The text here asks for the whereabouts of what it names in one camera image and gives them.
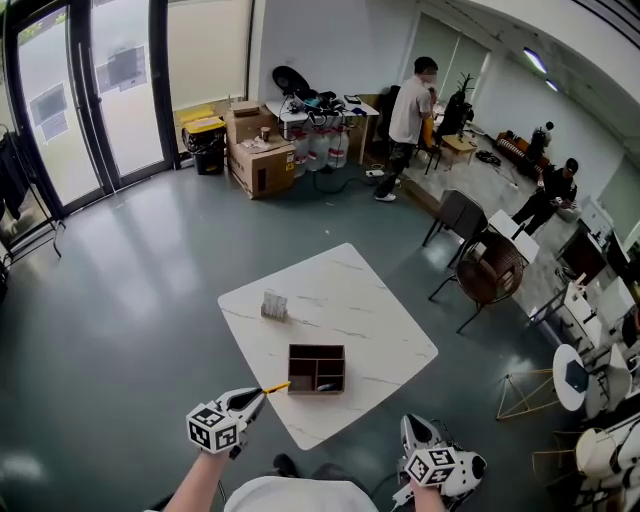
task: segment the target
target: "wooden box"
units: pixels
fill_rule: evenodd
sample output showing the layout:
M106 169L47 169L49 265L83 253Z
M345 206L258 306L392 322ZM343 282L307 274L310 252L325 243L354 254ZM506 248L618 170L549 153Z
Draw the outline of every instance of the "wooden box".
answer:
M289 394L336 395L344 391L344 345L289 345ZM335 389L318 391L335 384Z

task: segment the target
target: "plastic jug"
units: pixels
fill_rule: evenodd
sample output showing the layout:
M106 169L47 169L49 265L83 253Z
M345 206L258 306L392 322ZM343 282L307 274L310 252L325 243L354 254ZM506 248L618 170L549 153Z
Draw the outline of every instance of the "plastic jug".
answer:
M296 173L295 177L299 178L307 170L307 158L309 156L309 136L298 130L295 132L296 139L293 141L293 147L295 148L296 158Z
M340 126L334 130L329 144L329 167L340 169L347 163L347 150L349 149L349 136L347 128Z
M330 138L326 130L319 130L312 133L309 141L309 154L307 159L307 169L319 171L326 167L329 160Z

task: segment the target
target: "brown wicker chair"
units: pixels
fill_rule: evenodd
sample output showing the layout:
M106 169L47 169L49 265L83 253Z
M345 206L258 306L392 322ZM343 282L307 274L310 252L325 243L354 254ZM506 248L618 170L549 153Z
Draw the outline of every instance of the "brown wicker chair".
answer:
M485 250L477 258L474 253L479 244ZM469 241L453 275L438 286L429 300L433 300L448 281L458 281L462 291L476 303L476 312L456 331L460 333L485 306L513 295L522 282L523 268L522 256L511 240L498 233L484 231Z

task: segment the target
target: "trash bin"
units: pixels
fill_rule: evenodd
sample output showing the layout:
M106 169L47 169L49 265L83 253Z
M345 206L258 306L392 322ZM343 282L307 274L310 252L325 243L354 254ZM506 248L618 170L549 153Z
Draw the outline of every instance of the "trash bin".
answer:
M220 174L224 171L225 123L217 116L185 123L182 141L193 156L198 174Z

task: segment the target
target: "shoe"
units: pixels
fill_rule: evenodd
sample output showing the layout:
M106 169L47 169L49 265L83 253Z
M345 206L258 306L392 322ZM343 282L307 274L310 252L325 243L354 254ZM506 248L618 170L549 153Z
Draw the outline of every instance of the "shoe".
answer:
M391 203L396 200L395 194L387 194L384 197L373 196L376 201L382 201L383 203Z
M273 459L273 467L285 478L300 478L296 465L286 453L276 455Z

